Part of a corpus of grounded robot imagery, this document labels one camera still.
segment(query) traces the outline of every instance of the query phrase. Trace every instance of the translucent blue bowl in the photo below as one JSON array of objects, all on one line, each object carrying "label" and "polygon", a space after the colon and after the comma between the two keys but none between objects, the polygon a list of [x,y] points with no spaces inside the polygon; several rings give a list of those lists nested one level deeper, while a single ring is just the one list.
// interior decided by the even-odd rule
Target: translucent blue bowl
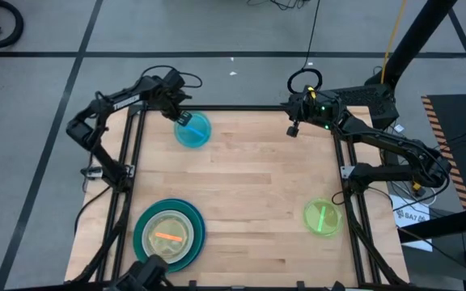
[{"label": "translucent blue bowl", "polygon": [[203,146],[211,136],[211,123],[206,116],[200,112],[191,112],[192,119],[186,126],[175,123],[174,133],[181,145],[188,148]]}]

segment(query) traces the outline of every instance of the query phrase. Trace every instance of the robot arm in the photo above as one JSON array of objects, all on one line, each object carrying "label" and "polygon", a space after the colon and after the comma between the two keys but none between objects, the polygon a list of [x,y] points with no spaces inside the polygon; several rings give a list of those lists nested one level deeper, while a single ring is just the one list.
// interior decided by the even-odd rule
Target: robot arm
[{"label": "robot arm", "polygon": [[359,163],[343,169],[343,179],[348,179],[355,190],[365,190],[374,181],[413,180],[422,186],[441,187],[451,170],[451,164],[439,151],[418,140],[409,140],[367,126],[352,115],[332,91],[315,91],[306,87],[302,93],[292,94],[283,104],[293,125],[287,134],[296,137],[299,123],[307,122],[337,133],[342,141],[363,142],[399,154],[408,161],[403,166],[372,167]]},{"label": "robot arm", "polygon": [[[183,86],[184,79],[181,73],[172,69],[164,78],[142,74],[134,85],[112,95],[104,96],[96,92],[96,98],[89,106],[68,123],[66,132],[98,159],[102,169],[102,180],[113,189],[122,192],[129,186],[129,181],[126,179],[129,177],[129,169],[113,160],[100,144],[101,137],[107,130],[107,119],[122,108],[144,102],[149,107],[160,110],[169,120],[185,126],[192,115],[182,112],[179,104],[192,97],[181,90]],[[94,128],[87,123],[88,119],[95,119]]]}]

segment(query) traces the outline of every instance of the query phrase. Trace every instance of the translucent green bowl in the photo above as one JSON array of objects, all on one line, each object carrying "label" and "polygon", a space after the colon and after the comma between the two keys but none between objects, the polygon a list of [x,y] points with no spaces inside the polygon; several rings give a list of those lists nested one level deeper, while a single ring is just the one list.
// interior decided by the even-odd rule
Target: translucent green bowl
[{"label": "translucent green bowl", "polygon": [[314,199],[305,205],[303,220],[305,226],[313,234],[329,237],[342,227],[342,214],[332,202],[324,199]]}]

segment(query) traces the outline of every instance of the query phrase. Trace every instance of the wooden table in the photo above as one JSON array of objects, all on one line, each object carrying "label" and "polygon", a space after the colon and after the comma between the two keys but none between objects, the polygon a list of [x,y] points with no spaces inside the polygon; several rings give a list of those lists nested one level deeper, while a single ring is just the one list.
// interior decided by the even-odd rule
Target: wooden table
[{"label": "wooden table", "polygon": [[[367,108],[350,111],[371,122]],[[304,280],[307,287],[323,287],[338,280],[345,286],[357,286],[345,217],[343,230],[332,238],[317,237],[303,225],[303,208],[309,200],[330,200],[341,190],[330,132],[301,124],[299,136],[288,137],[290,122],[284,112],[205,114],[213,135],[199,150],[180,145],[173,123],[158,112],[146,114],[122,272],[136,260],[132,237],[141,214],[158,200],[181,198],[195,205],[205,218],[206,241],[196,261],[168,275],[174,285],[197,280],[200,286],[290,287]],[[103,137],[104,148],[116,158],[125,119],[125,111],[112,115],[110,131]],[[359,162],[380,164],[375,147],[357,144],[355,148]],[[371,186],[387,191],[385,183]],[[103,188],[101,181],[89,183],[86,202]],[[102,243],[110,196],[101,197],[82,215],[67,280],[83,270]],[[377,249],[396,273],[408,280],[388,198],[368,190],[366,206]],[[366,250],[360,246],[366,281],[371,281]],[[113,256],[111,250],[106,278],[110,278]]]}]

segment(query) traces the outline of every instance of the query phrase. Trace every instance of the green plate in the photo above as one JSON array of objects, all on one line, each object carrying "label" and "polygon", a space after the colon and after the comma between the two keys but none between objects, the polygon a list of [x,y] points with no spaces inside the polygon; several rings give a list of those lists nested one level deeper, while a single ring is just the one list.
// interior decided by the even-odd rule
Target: green plate
[{"label": "green plate", "polygon": [[193,244],[187,255],[177,262],[168,265],[168,272],[177,272],[191,264],[204,247],[205,224],[199,211],[189,202],[180,199],[166,199],[154,203],[138,219],[134,227],[133,248],[138,259],[146,262],[148,258],[142,245],[142,235],[146,223],[156,214],[165,210],[175,210],[183,213],[192,223]]},{"label": "green plate", "polygon": [[305,226],[313,234],[332,236],[342,226],[342,214],[332,202],[323,199],[314,199],[305,205],[303,220]]}]

